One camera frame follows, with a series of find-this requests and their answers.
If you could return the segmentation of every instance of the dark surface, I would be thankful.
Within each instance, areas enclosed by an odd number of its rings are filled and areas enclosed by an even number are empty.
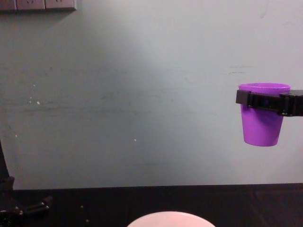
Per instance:
[[[303,184],[15,191],[24,204],[47,195],[54,199],[49,215],[25,226],[127,227],[168,210],[198,215],[216,227],[303,226]]]

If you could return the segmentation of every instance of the light blue wall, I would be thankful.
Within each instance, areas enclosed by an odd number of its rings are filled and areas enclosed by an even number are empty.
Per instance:
[[[303,88],[303,2],[78,6],[0,16],[0,139],[16,188],[303,181],[303,119],[252,147],[235,104],[240,83]]]

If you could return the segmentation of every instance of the black clamp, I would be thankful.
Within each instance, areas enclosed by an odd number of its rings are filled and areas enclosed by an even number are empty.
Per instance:
[[[25,218],[44,215],[53,202],[48,196],[37,204],[23,206],[12,196],[14,180],[11,176],[0,181],[0,227],[18,226]]]
[[[291,90],[277,96],[238,90],[236,103],[277,112],[280,116],[303,116],[303,90]]]

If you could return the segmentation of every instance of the power socket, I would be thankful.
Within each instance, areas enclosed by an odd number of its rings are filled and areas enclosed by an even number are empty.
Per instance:
[[[45,9],[44,0],[17,0],[17,10]]]
[[[46,9],[77,9],[77,0],[45,0]]]
[[[16,0],[0,0],[0,11],[17,10]]]

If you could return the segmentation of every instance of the white bowl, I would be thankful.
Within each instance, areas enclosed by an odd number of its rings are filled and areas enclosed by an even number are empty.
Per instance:
[[[215,227],[198,216],[182,212],[159,212],[143,216],[128,227]]]

